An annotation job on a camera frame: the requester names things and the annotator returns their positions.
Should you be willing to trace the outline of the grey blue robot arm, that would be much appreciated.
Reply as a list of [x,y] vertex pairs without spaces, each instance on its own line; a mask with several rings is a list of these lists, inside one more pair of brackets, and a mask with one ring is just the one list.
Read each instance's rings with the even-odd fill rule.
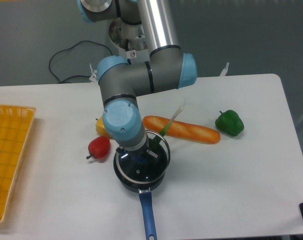
[[194,57],[183,53],[177,39],[169,2],[166,0],[80,0],[78,8],[88,22],[120,18],[141,25],[149,60],[129,63],[111,55],[97,65],[109,135],[126,151],[150,152],[137,97],[193,85],[197,80]]

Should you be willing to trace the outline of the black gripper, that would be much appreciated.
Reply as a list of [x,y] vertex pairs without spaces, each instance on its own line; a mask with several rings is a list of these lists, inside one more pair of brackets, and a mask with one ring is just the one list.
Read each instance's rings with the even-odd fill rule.
[[137,149],[119,146],[115,151],[121,160],[131,160],[138,163],[145,163],[147,160],[158,158],[158,154],[150,149],[150,138],[146,137],[137,145]]

